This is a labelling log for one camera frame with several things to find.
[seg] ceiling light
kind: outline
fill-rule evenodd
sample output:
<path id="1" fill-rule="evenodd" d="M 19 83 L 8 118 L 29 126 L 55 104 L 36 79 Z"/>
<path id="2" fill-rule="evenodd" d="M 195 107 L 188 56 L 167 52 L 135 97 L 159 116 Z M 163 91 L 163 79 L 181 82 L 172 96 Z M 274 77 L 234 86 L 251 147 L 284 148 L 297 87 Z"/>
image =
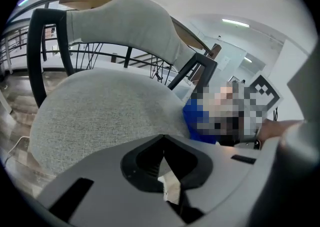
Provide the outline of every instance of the ceiling light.
<path id="1" fill-rule="evenodd" d="M 222 21 L 224 21 L 226 23 L 231 23 L 231 24 L 234 24 L 234 25 L 244 26 L 244 27 L 247 27 L 247 28 L 250 27 L 249 24 L 246 24 L 246 23 L 243 23 L 243 22 L 239 22 L 239 21 L 232 21 L 232 20 L 228 20 L 228 19 L 222 19 Z"/>
<path id="2" fill-rule="evenodd" d="M 244 57 L 245 60 L 247 60 L 248 62 L 252 63 L 252 61 L 249 58 Z"/>
<path id="3" fill-rule="evenodd" d="M 22 0 L 20 3 L 18 3 L 18 6 L 22 6 L 24 3 L 26 3 L 28 0 Z"/>

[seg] metal railing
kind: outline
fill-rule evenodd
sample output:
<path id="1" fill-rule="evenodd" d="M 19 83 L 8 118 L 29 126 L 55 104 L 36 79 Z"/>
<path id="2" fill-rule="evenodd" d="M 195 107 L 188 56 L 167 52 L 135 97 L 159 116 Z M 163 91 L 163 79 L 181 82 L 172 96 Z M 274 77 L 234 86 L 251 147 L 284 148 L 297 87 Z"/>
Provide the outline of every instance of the metal railing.
<path id="1" fill-rule="evenodd" d="M 0 65 L 3 64 L 5 61 L 7 61 L 7 58 L 8 58 L 9 62 L 10 62 L 9 68 L 11 68 L 11 60 L 12 59 L 26 56 L 26 53 L 18 54 L 15 56 L 10 56 L 10 53 L 12 53 L 13 51 L 18 50 L 18 49 L 21 50 L 23 47 L 25 47 L 27 45 L 28 30 L 26 28 L 26 25 L 28 25 L 28 21 L 30 21 L 30 18 L 25 18 L 25 19 L 21 19 L 21 20 L 15 20 L 15 19 L 20 17 L 22 14 L 24 14 L 28 11 L 32 11 L 35 8 L 38 8 L 41 6 L 44 6 L 44 8 L 49 8 L 50 3 L 57 2 L 57 1 L 60 1 L 60 0 L 40 0 L 40 1 L 37 1 L 31 5 L 23 8 L 22 10 L 20 10 L 16 14 L 14 14 L 8 20 L 7 25 L 4 28 L 4 33 L 2 34 L 1 42 L 0 42 Z M 186 28 L 182 23 L 180 23 L 179 21 L 177 21 L 173 17 L 171 17 L 171 19 L 172 19 L 173 25 L 176 29 L 183 31 L 185 34 L 187 34 L 189 36 L 189 38 L 192 38 L 194 43 L 196 43 L 202 49 L 205 50 L 205 53 L 204 53 L 205 55 L 211 54 L 210 49 L 195 34 L 193 34 L 188 28 Z M 44 61 L 47 60 L 47 53 L 53 53 L 53 54 L 59 53 L 59 50 L 47 50 L 46 49 L 46 42 L 47 41 L 52 41 L 52 40 L 57 39 L 56 36 L 47 36 L 47 33 L 49 32 L 48 29 L 53 28 L 53 27 L 54 27 L 54 25 L 46 26 L 45 33 L 43 34 L 42 43 L 41 43 L 42 44 L 41 45 L 42 46 L 41 53 L 42 53 Z M 150 77 L 151 78 L 157 77 L 158 81 L 159 80 L 162 81 L 162 76 L 163 76 L 164 70 L 167 72 L 168 75 L 170 72 L 173 72 L 173 73 L 176 72 L 174 70 L 174 68 L 172 68 L 172 66 L 169 63 L 167 63 L 167 62 L 163 61 L 162 59 L 160 59 L 154 55 L 151 55 L 151 54 L 145 60 L 141 60 L 141 57 L 145 56 L 145 55 L 138 55 L 135 57 L 131 57 L 129 59 L 129 64 L 128 64 L 128 61 L 126 60 L 125 56 L 121 56 L 121 55 L 113 54 L 113 53 L 100 52 L 99 50 L 98 51 L 96 51 L 96 50 L 90 51 L 89 48 L 90 48 L 90 46 L 86 45 L 85 50 L 80 50 L 80 47 L 78 47 L 78 50 L 74 50 L 74 49 L 69 50 L 70 54 L 73 54 L 73 53 L 77 54 L 77 61 L 76 61 L 76 67 L 75 67 L 76 71 L 93 69 L 98 56 L 109 56 L 109 57 L 111 57 L 111 62 L 113 62 L 113 63 L 116 63 L 117 59 L 123 59 L 122 61 L 120 61 L 118 63 L 119 64 L 123 63 L 124 67 L 127 67 L 128 65 L 132 66 L 132 67 L 138 67 L 138 68 L 144 68 L 144 67 L 150 66 Z M 81 66 L 81 64 L 79 64 L 80 66 L 78 69 L 78 55 L 79 55 L 79 53 L 83 54 L 82 59 L 79 59 L 79 63 L 83 62 L 86 54 L 88 54 L 88 55 L 91 54 L 91 58 L 89 57 L 89 65 L 88 66 L 83 68 Z M 194 72 L 196 71 L 197 68 L 198 68 L 198 66 L 193 68 L 191 73 L 194 74 Z"/>
<path id="2" fill-rule="evenodd" d="M 55 27 L 56 27 L 55 25 L 47 25 L 43 29 L 44 30 L 44 37 L 45 37 L 44 43 L 47 41 L 56 41 L 57 40 L 56 30 L 55 29 L 54 29 L 54 31 L 51 30 L 52 28 L 55 28 Z M 8 41 L 15 41 L 15 43 L 10 45 L 9 52 L 12 52 L 16 49 L 19 49 L 19 48 L 21 49 L 22 47 L 27 46 L 28 30 L 25 27 L 23 29 L 25 30 L 25 32 L 23 32 L 23 33 L 19 32 L 18 35 L 8 39 Z M 116 60 L 116 61 L 114 61 L 114 63 L 123 64 L 125 66 L 126 65 L 126 57 L 125 56 L 113 54 L 113 53 L 101 52 L 101 48 L 104 44 L 108 44 L 108 43 L 86 43 L 86 44 L 79 43 L 77 45 L 73 45 L 73 47 L 77 46 L 77 50 L 69 49 L 69 53 L 70 53 L 70 56 L 72 56 L 73 54 L 76 54 L 75 71 L 79 72 L 79 71 L 83 71 L 83 70 L 93 69 L 95 67 L 98 56 L 111 57 L 111 62 L 112 62 L 112 59 L 121 59 L 122 61 L 117 62 L 117 60 Z M 85 45 L 84 50 L 80 49 L 81 45 Z M 47 50 L 46 47 L 44 47 L 44 49 L 45 49 L 45 51 L 41 51 L 44 62 L 47 61 L 47 57 L 45 57 L 45 55 L 47 53 L 53 53 L 53 54 L 60 53 L 59 49 Z M 10 56 L 9 59 L 12 60 L 12 59 L 26 57 L 26 56 L 27 56 L 27 54 L 23 53 L 23 54 L 18 54 L 15 56 Z M 148 57 L 148 58 L 145 60 L 141 60 L 140 59 L 141 57 Z M 83 65 L 85 58 L 88 59 L 88 63 L 86 65 Z M 7 61 L 7 58 L 6 58 L 6 50 L 4 49 L 1 51 L 0 65 L 3 64 L 5 61 Z M 165 71 L 166 72 L 165 75 L 167 76 L 165 83 L 164 83 L 165 85 L 167 84 L 168 77 L 169 77 L 170 73 L 172 73 L 173 75 L 177 73 L 176 70 L 174 68 L 172 68 L 173 67 L 172 64 L 164 61 L 163 59 L 161 59 L 157 56 L 149 54 L 149 53 L 144 53 L 142 55 L 131 57 L 129 59 L 129 62 L 130 63 L 128 65 L 132 66 L 132 67 L 136 67 L 135 65 L 141 64 L 141 65 L 137 66 L 137 68 L 150 66 L 149 77 L 151 79 L 156 77 L 157 81 L 161 82 L 161 83 L 163 82 L 164 71 Z"/>

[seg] white wall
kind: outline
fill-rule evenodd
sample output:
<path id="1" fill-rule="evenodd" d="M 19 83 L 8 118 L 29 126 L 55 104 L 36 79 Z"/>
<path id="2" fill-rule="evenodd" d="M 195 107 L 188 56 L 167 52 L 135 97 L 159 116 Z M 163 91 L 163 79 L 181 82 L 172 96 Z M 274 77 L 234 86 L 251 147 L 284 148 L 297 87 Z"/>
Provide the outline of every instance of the white wall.
<path id="1" fill-rule="evenodd" d="M 287 83 L 294 74 L 296 74 L 307 58 L 308 56 L 292 42 L 289 40 L 285 41 L 279 58 L 268 77 L 283 96 L 283 101 L 278 107 L 278 121 L 302 120 L 304 118 Z"/>
<path id="2" fill-rule="evenodd" d="M 282 50 L 282 45 L 265 35 L 246 27 L 236 27 L 228 23 L 210 23 L 194 21 L 206 36 L 202 41 L 207 44 L 212 38 L 221 36 L 221 40 L 232 44 L 265 63 L 263 73 L 269 75 Z"/>
<path id="3" fill-rule="evenodd" d="M 33 12 L 34 12 L 35 9 L 43 9 L 44 6 L 45 6 L 45 5 L 41 5 L 41 6 L 35 7 L 35 8 L 33 8 L 33 9 L 31 9 L 31 10 L 23 13 L 22 15 L 18 16 L 16 19 L 14 19 L 13 22 L 14 22 L 14 21 L 21 20 L 21 19 L 31 18 L 31 16 L 32 16 L 32 14 L 33 14 Z"/>
<path id="4" fill-rule="evenodd" d="M 248 69 L 239 66 L 239 68 L 235 70 L 233 75 L 240 81 L 245 80 L 245 83 L 249 84 L 250 80 L 254 77 L 255 74 Z"/>
<path id="5" fill-rule="evenodd" d="M 182 0 L 170 13 L 178 20 L 209 14 L 243 23 L 248 23 L 244 19 L 253 20 L 281 32 L 308 53 L 312 52 L 318 39 L 314 21 L 302 3 L 294 5 L 284 0 Z"/>
<path id="6" fill-rule="evenodd" d="M 209 86 L 213 89 L 216 89 L 221 85 L 224 85 L 230 79 L 230 77 L 234 75 L 236 69 L 240 66 L 247 52 L 231 44 L 209 37 L 206 37 L 205 43 L 209 48 L 212 48 L 215 43 L 221 46 L 220 52 L 214 59 L 218 63 L 218 66 L 209 82 Z M 228 58 L 229 62 L 224 69 L 221 69 L 219 65 L 222 64 L 222 61 L 225 58 Z"/>

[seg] chair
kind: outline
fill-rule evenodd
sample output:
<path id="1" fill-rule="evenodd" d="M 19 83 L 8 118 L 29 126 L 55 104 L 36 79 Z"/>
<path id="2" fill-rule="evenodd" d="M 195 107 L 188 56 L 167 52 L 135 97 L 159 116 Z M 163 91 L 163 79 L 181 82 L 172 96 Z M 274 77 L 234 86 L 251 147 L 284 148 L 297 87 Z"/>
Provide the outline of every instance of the chair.
<path id="1" fill-rule="evenodd" d="M 41 73 L 44 25 L 56 24 L 68 78 L 47 97 Z M 149 77 L 117 70 L 75 73 L 69 46 L 110 43 L 136 48 L 178 70 L 165 86 Z M 112 0 L 89 10 L 35 9 L 27 37 L 27 67 L 38 113 L 30 151 L 42 167 L 59 174 L 85 156 L 135 139 L 170 134 L 188 137 L 183 103 L 171 91 L 195 64 L 205 67 L 193 96 L 208 85 L 217 63 L 195 53 L 178 37 L 171 17 L 150 0 Z"/>

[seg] chair backrest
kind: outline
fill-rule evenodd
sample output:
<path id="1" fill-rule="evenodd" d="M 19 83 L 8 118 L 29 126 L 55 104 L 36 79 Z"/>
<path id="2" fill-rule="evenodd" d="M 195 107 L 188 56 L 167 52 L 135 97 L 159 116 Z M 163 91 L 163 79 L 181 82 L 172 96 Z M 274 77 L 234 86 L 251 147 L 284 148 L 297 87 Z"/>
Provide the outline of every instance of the chair backrest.
<path id="1" fill-rule="evenodd" d="M 69 44 L 110 43 L 161 58 L 180 71 L 195 54 L 178 36 L 168 12 L 151 0 L 112 0 L 66 13 Z"/>
<path id="2" fill-rule="evenodd" d="M 56 24 L 57 42 L 68 76 L 75 73 L 69 46 L 77 43 L 118 44 L 159 57 L 179 71 L 168 85 L 171 90 L 199 63 L 205 69 L 195 87 L 198 91 L 208 85 L 217 66 L 214 60 L 189 48 L 176 33 L 168 12 L 150 0 L 112 0 L 81 11 L 38 8 L 30 20 L 26 45 L 29 79 L 38 107 L 47 96 L 40 45 L 44 25 L 49 24 Z M 129 57 L 130 54 L 126 56 L 127 65 Z"/>

